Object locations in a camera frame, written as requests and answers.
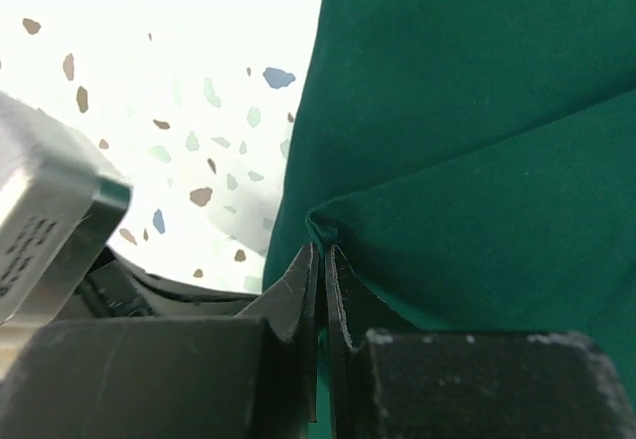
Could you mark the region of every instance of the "white speckled surface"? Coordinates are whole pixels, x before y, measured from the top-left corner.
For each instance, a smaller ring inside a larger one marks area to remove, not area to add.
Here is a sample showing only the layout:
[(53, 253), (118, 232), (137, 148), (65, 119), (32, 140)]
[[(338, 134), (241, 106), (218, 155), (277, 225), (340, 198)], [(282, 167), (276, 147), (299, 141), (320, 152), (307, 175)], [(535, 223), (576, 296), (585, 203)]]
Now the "white speckled surface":
[(134, 186), (110, 245), (258, 292), (321, 0), (0, 0), (0, 89)]

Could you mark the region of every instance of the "blue speckle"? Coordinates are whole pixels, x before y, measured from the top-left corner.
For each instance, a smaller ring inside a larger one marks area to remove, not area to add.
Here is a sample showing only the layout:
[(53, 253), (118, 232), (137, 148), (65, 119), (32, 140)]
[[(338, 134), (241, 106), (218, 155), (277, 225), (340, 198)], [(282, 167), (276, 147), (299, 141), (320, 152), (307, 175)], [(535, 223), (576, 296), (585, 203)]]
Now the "blue speckle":
[(160, 209), (155, 212), (155, 215), (152, 218), (152, 224), (159, 233), (166, 233), (166, 223), (163, 222), (163, 213)]
[(274, 89), (285, 88), (296, 81), (294, 73), (288, 73), (281, 69), (273, 69), (272, 67), (267, 67), (262, 75), (265, 81), (267, 81), (267, 84)]

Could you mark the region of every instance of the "green cloth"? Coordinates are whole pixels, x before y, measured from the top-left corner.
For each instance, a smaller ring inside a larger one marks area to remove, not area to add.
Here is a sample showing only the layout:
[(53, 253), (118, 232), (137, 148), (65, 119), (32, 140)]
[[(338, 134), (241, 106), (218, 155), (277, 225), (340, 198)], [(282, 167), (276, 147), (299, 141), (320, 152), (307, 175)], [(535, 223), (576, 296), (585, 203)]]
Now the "green cloth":
[(635, 398), (636, 0), (323, 0), (265, 286), (336, 238), (423, 328), (583, 331)]

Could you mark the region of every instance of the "black plastic part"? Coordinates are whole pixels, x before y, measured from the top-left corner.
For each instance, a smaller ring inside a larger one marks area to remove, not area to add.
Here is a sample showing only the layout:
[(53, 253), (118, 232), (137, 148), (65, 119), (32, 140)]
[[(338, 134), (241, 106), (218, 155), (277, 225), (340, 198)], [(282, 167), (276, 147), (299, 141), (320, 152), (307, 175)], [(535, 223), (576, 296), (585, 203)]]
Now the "black plastic part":
[(370, 331), (354, 365), (352, 438), (636, 437), (614, 366), (581, 334)]
[(413, 324), (369, 290), (354, 273), (340, 247), (333, 245), (325, 259), (331, 427), (334, 437), (354, 436), (357, 372), (353, 357), (370, 327), (394, 332), (417, 332)]
[(148, 275), (106, 248), (78, 293), (96, 318), (234, 315), (257, 298)]
[(42, 329), (0, 389), (3, 439), (283, 438), (306, 429), (266, 322), (125, 318)]
[(316, 421), (316, 350), (322, 325), (316, 317), (319, 260), (315, 245), (303, 245), (285, 274), (238, 314), (267, 320), (278, 339), (296, 352), (310, 422)]

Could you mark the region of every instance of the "silver metal device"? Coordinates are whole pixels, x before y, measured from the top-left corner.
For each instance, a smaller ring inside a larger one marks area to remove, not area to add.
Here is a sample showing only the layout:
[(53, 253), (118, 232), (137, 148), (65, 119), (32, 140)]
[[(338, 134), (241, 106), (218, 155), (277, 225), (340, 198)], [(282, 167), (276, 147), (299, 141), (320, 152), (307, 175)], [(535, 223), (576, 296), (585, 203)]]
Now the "silver metal device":
[(82, 133), (0, 92), (0, 377), (73, 295), (130, 199)]

